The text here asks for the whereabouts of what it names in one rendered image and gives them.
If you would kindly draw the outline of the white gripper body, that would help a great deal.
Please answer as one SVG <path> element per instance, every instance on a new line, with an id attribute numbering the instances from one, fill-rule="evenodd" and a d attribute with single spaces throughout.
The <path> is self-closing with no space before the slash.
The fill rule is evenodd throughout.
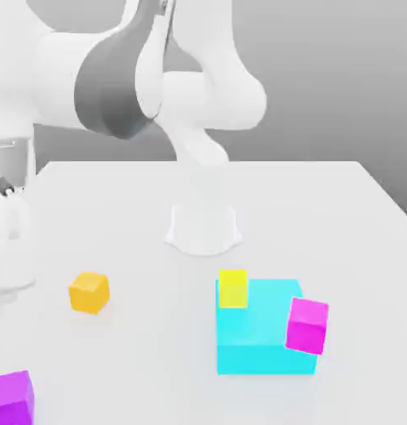
<path id="1" fill-rule="evenodd" d="M 36 281 L 31 212 L 21 196 L 0 196 L 0 313 Z"/>

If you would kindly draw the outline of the small orange cube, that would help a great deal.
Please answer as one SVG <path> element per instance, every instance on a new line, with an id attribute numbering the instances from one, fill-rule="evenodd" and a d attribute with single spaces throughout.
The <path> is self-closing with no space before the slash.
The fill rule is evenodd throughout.
<path id="1" fill-rule="evenodd" d="M 108 277 L 100 273 L 82 272 L 68 290 L 72 309 L 90 314 L 98 314 L 110 299 Z"/>

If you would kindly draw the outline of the small purple cube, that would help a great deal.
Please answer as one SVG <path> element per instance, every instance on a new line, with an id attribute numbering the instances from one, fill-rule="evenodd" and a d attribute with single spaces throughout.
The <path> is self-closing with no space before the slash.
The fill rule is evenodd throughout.
<path id="1" fill-rule="evenodd" d="M 34 425 L 35 394 L 27 370 L 0 375 L 0 425 Z"/>

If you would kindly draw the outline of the small yellow cube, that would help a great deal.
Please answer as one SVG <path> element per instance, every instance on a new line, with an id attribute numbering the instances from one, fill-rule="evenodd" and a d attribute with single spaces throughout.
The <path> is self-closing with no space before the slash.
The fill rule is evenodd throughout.
<path id="1" fill-rule="evenodd" d="M 246 308 L 248 306 L 248 277 L 244 269 L 220 271 L 219 305 L 221 308 Z"/>

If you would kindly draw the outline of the small magenta cube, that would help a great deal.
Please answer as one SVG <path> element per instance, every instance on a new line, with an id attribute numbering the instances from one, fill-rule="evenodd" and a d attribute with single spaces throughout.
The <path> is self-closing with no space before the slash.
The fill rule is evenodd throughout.
<path id="1" fill-rule="evenodd" d="M 308 354 L 323 354 L 328 315 L 327 303 L 293 297 L 285 346 Z"/>

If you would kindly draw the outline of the large cyan box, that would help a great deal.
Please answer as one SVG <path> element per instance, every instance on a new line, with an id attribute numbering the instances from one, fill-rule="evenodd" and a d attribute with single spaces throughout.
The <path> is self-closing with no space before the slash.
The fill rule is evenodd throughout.
<path id="1" fill-rule="evenodd" d="M 215 281 L 219 375 L 312 375 L 314 354 L 285 347 L 292 299 L 302 298 L 294 279 L 251 279 L 248 306 L 222 308 Z"/>

